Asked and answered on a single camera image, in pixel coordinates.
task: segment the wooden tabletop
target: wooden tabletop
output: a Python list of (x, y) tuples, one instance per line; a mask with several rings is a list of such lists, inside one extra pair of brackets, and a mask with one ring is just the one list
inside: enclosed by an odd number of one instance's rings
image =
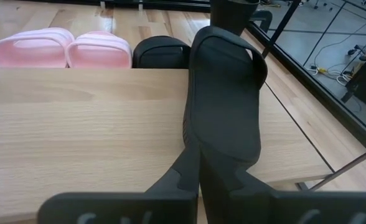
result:
[[(187, 70), (0, 69), (0, 219), (33, 216), (61, 192), (143, 192), (184, 144)], [(331, 171), (270, 89), (262, 151), (268, 184)]]

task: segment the black metal frame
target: black metal frame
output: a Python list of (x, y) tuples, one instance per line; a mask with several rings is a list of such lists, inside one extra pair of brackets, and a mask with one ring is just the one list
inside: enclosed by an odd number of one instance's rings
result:
[[(40, 2), (62, 2), (62, 3), (74, 3), (74, 4), (97, 4), (100, 0), (31, 0)], [(280, 25), (274, 32), (273, 36), (269, 38), (265, 32), (262, 31), (253, 22), (250, 22), (247, 26), (247, 30), (255, 36), (264, 46), (266, 46), (263, 51), (263, 56), (267, 56), (271, 53), (279, 60), (300, 82), (304, 85), (365, 147), (366, 147), (366, 124), (361, 120), (357, 119), (355, 115), (350, 112), (344, 104), (335, 98), (332, 93), (317, 82), (308, 71), (302, 67), (295, 59), (293, 59), (289, 54), (287, 54), (280, 46), (275, 44), (277, 38), (282, 33), (285, 25), (288, 23), (289, 19), (295, 12), (300, 0), (295, 0), (288, 12), (284, 16)], [(137, 7), (138, 0), (106, 0), (107, 4), (112, 4), (119, 7)], [(209, 12), (210, 4), (208, 1), (196, 1), (196, 0), (186, 0), (185, 2), (179, 1), (158, 1), (158, 0), (143, 0), (143, 8), (146, 9), (165, 9), (165, 10), (179, 10), (179, 11), (199, 11), (199, 12)], [(335, 171), (328, 162), (324, 159), (326, 164), (330, 167), (333, 174), (327, 176), (320, 183), (316, 184), (310, 190), (316, 190), (324, 184), (330, 182), (336, 177), (340, 176), (342, 173), (353, 168), (353, 166), (364, 161), (366, 159), (366, 153), (354, 159), (352, 162), (348, 163), (341, 169)]]
[[(334, 16), (333, 20), (331, 20), (330, 24), (325, 29), (324, 33), (318, 40), (317, 44), (321, 41), (324, 34), (327, 32), (328, 28), (331, 26), (338, 13), (343, 9), (347, 1), (343, 3), (337, 14)], [(358, 118), (355, 118), (354, 114), (350, 112), (342, 102), (340, 102), (337, 98), (335, 98), (332, 93), (327, 90), (324, 86), (318, 83), (308, 71), (306, 71), (295, 59), (293, 59), (290, 55), (288, 55), (283, 49), (281, 49), (278, 45), (275, 44), (278, 36), (282, 33), (285, 25), (288, 23), (289, 19), (293, 15), (294, 11), (297, 8), (297, 4), (293, 4), (283, 20), (279, 24), (276, 32), (273, 34), (271, 38), (269, 38), (266, 33), (262, 32), (254, 23), (248, 25), (247, 29), (263, 44), (266, 46), (263, 51), (263, 56), (267, 56), (269, 52), (271, 52), (365, 147), (366, 147), (366, 124), (364, 124)], [(319, 155), (323, 158), (326, 164), (332, 171), (331, 175), (328, 175), (324, 180), (320, 181), (310, 189), (304, 183), (298, 183), (297, 187), (300, 190), (317, 190), (328, 182), (334, 180), (344, 172), (349, 169), (355, 167), (357, 164), (366, 160), (366, 153), (360, 155), (355, 158), (353, 161), (346, 164), (344, 167), (335, 171), (328, 162), (324, 159), (324, 157), (319, 153)]]

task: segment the table leg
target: table leg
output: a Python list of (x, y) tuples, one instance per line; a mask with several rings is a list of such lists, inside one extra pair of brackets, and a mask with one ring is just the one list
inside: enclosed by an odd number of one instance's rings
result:
[(335, 178), (339, 177), (344, 172), (346, 172), (346, 171), (350, 170), (351, 168), (355, 167), (357, 164), (363, 162), (364, 160), (366, 160), (366, 153), (364, 153), (361, 156), (357, 157), (352, 162), (344, 165), (342, 168), (340, 168), (339, 170), (337, 170), (333, 174), (328, 175), (324, 180), (320, 181), (319, 183), (317, 183), (315, 186), (311, 187), (310, 189), (307, 187), (307, 185), (304, 182), (297, 183), (296, 187), (299, 190), (315, 191), (315, 190), (319, 189), (320, 187), (326, 185), (328, 182), (330, 182), (330, 181), (334, 180)]

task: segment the black pole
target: black pole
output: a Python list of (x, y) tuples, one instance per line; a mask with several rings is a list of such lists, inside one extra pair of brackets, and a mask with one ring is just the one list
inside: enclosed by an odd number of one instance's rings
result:
[(310, 52), (309, 56), (307, 57), (305, 63), (303, 63), (303, 67), (305, 66), (305, 64), (307, 63), (307, 61), (309, 61), (310, 56), (313, 54), (314, 50), (316, 49), (316, 47), (319, 45), (321, 39), (324, 37), (324, 35), (326, 34), (327, 30), (330, 28), (331, 24), (334, 22), (335, 18), (338, 16), (338, 14), (341, 12), (341, 10), (344, 8), (344, 6), (346, 5), (346, 1), (342, 4), (342, 6), (340, 7), (340, 9), (338, 10), (337, 14), (335, 14), (334, 18), (332, 18), (330, 24), (328, 24), (327, 28), (325, 29), (325, 31), (321, 34), (321, 37), (319, 38), (319, 40), (317, 41), (317, 43), (315, 44), (315, 46), (312, 49), (312, 52)]
[(264, 51), (262, 52), (262, 56), (264, 58), (268, 55), (270, 48), (275, 44), (277, 38), (283, 32), (288, 21), (293, 16), (296, 8), (299, 6), (299, 3), (301, 3), (301, 0), (294, 0), (293, 3), (291, 4), (291, 7), (288, 9), (287, 13), (283, 17), (283, 20), (281, 20), (280, 24), (278, 24), (276, 31), (274, 32), (273, 36), (271, 37), (270, 41), (268, 42), (267, 46), (265, 47)]
[(241, 35), (260, 0), (210, 0), (210, 25)]

